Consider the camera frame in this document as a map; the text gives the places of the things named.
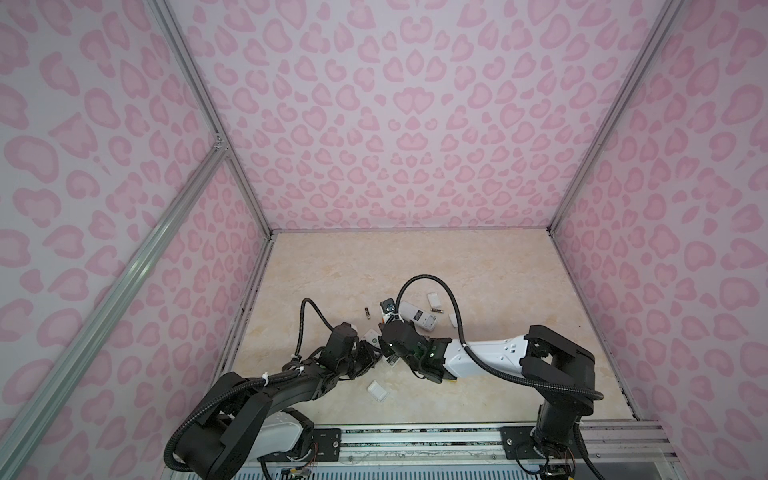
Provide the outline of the red white remote control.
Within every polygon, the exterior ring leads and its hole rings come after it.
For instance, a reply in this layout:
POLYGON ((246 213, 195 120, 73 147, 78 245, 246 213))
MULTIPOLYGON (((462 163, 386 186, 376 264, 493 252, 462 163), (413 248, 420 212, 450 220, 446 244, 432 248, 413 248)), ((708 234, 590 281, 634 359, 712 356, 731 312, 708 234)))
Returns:
POLYGON ((437 326, 438 319, 433 312, 425 311, 411 303, 402 301, 398 313, 403 320, 413 322, 426 332, 433 332, 437 326))

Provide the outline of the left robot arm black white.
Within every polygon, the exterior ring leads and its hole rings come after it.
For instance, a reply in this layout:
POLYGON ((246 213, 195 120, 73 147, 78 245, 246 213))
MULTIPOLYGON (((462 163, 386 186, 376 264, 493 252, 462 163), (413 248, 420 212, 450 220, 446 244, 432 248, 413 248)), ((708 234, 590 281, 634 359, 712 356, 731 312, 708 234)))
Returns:
POLYGON ((343 322, 324 346, 304 359, 294 357, 278 373, 242 377, 229 372, 171 435, 163 452, 165 466, 202 479, 232 479, 269 416, 319 399, 343 378, 367 373, 381 358, 380 348, 343 322))

